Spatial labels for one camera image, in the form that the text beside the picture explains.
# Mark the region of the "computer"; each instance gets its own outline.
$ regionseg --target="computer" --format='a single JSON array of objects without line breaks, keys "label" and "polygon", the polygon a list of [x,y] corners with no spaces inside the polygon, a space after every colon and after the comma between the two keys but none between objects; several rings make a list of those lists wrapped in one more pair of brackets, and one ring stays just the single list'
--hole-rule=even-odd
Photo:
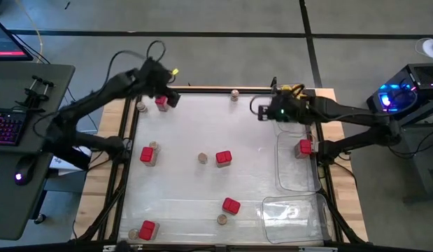
[{"label": "computer", "polygon": [[0,61],[33,60],[13,35],[0,23]]}]

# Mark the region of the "red block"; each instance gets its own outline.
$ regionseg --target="red block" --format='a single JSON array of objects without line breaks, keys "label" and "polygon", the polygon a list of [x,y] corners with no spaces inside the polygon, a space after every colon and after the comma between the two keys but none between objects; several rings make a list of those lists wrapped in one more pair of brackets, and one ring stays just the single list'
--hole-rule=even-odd
[{"label": "red block", "polygon": [[163,111],[163,112],[168,111],[169,105],[167,104],[167,102],[168,102],[168,97],[166,96],[155,98],[155,105],[157,105],[159,111]]},{"label": "red block", "polygon": [[143,147],[140,155],[140,161],[142,161],[147,166],[155,166],[155,161],[157,159],[157,154],[152,147]]},{"label": "red block", "polygon": [[159,223],[145,220],[141,226],[139,232],[139,238],[144,239],[146,241],[155,239],[158,230],[159,230]]},{"label": "red block", "polygon": [[239,211],[241,204],[236,200],[225,198],[224,203],[222,203],[222,210],[229,214],[236,215]]},{"label": "red block", "polygon": [[302,139],[300,142],[294,147],[295,157],[296,158],[306,158],[311,153],[311,140]]},{"label": "red block", "polygon": [[232,154],[229,150],[216,153],[216,165],[221,168],[230,165],[232,162]]}]

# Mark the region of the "keyboard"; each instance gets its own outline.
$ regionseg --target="keyboard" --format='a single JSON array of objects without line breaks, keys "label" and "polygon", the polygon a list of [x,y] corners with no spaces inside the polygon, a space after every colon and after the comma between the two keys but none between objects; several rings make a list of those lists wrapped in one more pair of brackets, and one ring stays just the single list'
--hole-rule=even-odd
[{"label": "keyboard", "polygon": [[26,111],[0,108],[0,145],[17,146],[26,119]]}]

